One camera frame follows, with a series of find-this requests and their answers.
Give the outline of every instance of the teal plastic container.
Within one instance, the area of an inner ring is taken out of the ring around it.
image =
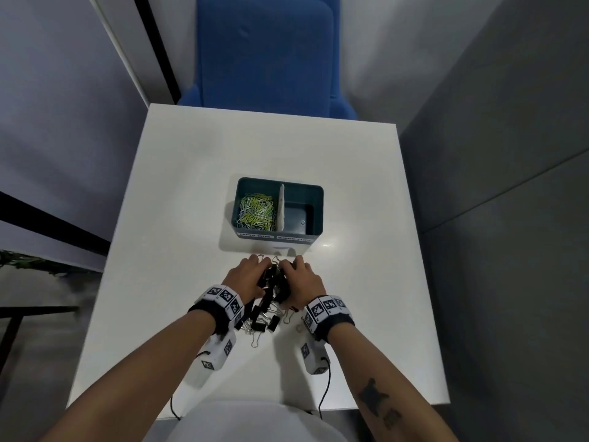
[[[284,229],[261,231],[237,227],[239,205],[247,194],[265,194],[278,205],[280,185],[284,185]],[[312,184],[287,183],[262,178],[240,178],[237,182],[231,225],[238,237],[312,244],[323,232],[323,188]]]

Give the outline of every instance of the black tattoo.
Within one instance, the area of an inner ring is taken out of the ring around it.
[[[401,413],[396,409],[389,408],[382,420],[385,421],[387,430],[390,430],[401,419]]]
[[[368,380],[368,385],[358,394],[358,398],[362,400],[370,412],[378,417],[378,404],[384,399],[388,398],[389,394],[383,394],[374,387],[376,380],[371,378]]]

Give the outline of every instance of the hand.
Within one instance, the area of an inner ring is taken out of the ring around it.
[[[242,259],[239,265],[229,270],[223,280],[223,285],[232,288],[241,298],[242,303],[247,304],[252,299],[264,296],[264,290],[257,286],[264,270],[272,265],[270,258],[264,258],[259,262],[258,257],[252,254],[249,259]]]
[[[303,260],[303,256],[297,256],[294,261],[296,269],[288,260],[280,262],[280,268],[284,271],[286,280],[291,286],[291,296],[282,305],[289,309],[295,307],[298,310],[313,301],[316,297],[326,295],[321,278],[313,273],[311,266]]]

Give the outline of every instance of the table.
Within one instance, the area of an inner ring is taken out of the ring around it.
[[[323,234],[311,246],[238,238],[229,217],[243,176],[321,185]],[[152,104],[69,403],[252,252],[304,253],[421,394],[449,402],[395,126]],[[212,375],[194,363],[174,393],[176,412],[205,398],[316,409],[328,376],[306,374],[298,322],[262,334],[258,348],[239,332]],[[328,353],[332,383],[321,408],[356,408]],[[159,415],[167,417],[169,406]]]

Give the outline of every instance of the person's left hand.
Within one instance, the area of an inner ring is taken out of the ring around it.
[[[258,257],[252,254],[249,259],[242,259],[237,267],[229,270],[223,285],[235,290],[242,303],[247,304],[252,299],[264,296],[264,290],[259,288],[257,283],[270,265],[270,258],[264,258],[260,262]]]

